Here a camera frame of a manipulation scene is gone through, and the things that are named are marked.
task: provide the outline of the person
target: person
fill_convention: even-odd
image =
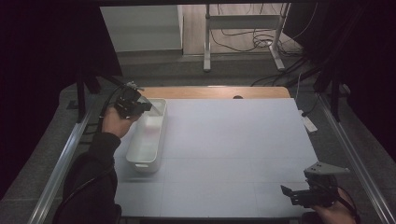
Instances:
[[[75,159],[67,173],[63,201],[52,223],[119,222],[121,208],[114,202],[117,175],[113,156],[120,139],[138,119],[121,119],[114,107],[106,111],[102,132],[93,137],[89,150]]]

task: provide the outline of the white plastic bin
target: white plastic bin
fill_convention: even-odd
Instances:
[[[138,172],[154,173],[161,166],[163,139],[166,131],[166,101],[149,99],[154,108],[136,122],[136,128],[126,154],[126,160]]]

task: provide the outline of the white tabletop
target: white tabletop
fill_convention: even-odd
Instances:
[[[298,217],[280,185],[307,189],[318,159],[293,99],[167,100],[160,170],[140,174],[115,153],[125,217]]]

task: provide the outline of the hand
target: hand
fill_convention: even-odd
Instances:
[[[351,200],[343,190],[338,189],[338,193],[349,204],[352,204]],[[335,202],[331,207],[315,205],[312,206],[312,209],[317,211],[318,215],[325,224],[356,224],[355,218],[352,216],[349,210],[338,201]]]
[[[102,133],[113,133],[118,138],[122,138],[128,133],[131,125],[139,118],[140,116],[132,116],[128,119],[122,119],[117,110],[114,107],[110,107],[107,109],[103,119]]]

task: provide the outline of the black sleeve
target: black sleeve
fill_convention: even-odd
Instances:
[[[93,137],[88,152],[76,158],[66,176],[64,204],[58,207],[53,223],[116,222],[120,209],[114,203],[117,175],[112,167],[119,145],[120,139],[112,133]],[[90,181],[91,184],[77,190]]]

